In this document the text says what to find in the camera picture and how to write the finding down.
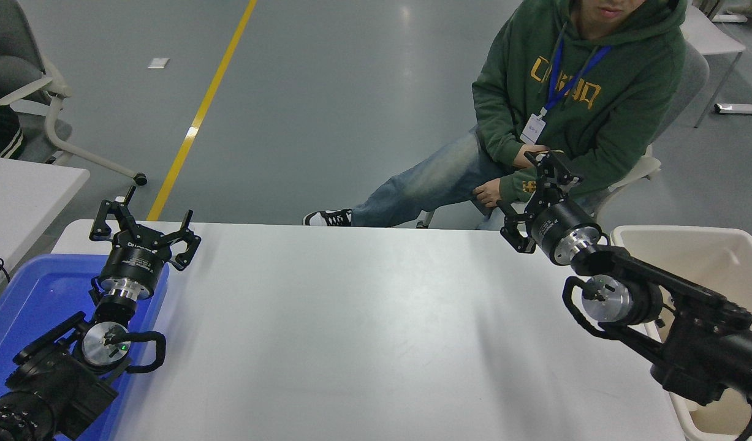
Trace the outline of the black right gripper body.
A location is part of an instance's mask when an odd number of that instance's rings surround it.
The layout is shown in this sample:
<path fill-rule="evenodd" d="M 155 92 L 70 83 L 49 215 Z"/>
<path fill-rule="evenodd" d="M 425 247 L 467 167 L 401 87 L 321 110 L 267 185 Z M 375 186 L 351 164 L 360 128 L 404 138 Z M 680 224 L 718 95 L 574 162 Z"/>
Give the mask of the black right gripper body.
<path fill-rule="evenodd" d="M 598 243 L 593 217 L 574 201 L 561 201 L 538 213 L 529 232 L 555 265 L 570 265 L 575 254 Z"/>

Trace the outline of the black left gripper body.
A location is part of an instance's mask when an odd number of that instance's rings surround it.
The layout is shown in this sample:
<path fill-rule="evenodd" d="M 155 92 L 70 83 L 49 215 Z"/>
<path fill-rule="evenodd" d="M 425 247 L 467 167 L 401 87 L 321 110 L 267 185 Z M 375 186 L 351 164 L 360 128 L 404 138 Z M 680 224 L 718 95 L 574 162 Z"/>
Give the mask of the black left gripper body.
<path fill-rule="evenodd" d="M 114 238 L 112 251 L 99 274 L 99 286 L 112 288 L 118 280 L 128 279 L 142 288 L 155 288 L 171 257 L 172 252 L 166 246 L 152 249 L 128 239 Z"/>

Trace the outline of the person's right hand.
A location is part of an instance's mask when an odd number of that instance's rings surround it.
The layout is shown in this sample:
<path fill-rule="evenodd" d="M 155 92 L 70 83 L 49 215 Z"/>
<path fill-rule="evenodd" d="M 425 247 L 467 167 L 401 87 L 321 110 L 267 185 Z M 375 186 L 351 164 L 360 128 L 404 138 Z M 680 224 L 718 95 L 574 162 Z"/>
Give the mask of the person's right hand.
<path fill-rule="evenodd" d="M 544 145 L 532 145 L 532 143 L 524 143 L 516 154 L 515 159 L 512 162 L 515 168 L 533 168 L 533 159 L 537 154 L 546 153 L 550 149 Z"/>

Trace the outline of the person's left hand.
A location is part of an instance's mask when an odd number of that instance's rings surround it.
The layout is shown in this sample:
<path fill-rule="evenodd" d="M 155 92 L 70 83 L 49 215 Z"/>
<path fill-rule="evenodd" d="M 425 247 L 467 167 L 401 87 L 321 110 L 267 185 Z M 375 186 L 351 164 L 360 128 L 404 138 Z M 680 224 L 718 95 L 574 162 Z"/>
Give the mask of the person's left hand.
<path fill-rule="evenodd" d="M 496 208 L 501 201 L 501 179 L 491 179 L 473 190 L 473 195 L 485 208 Z"/>

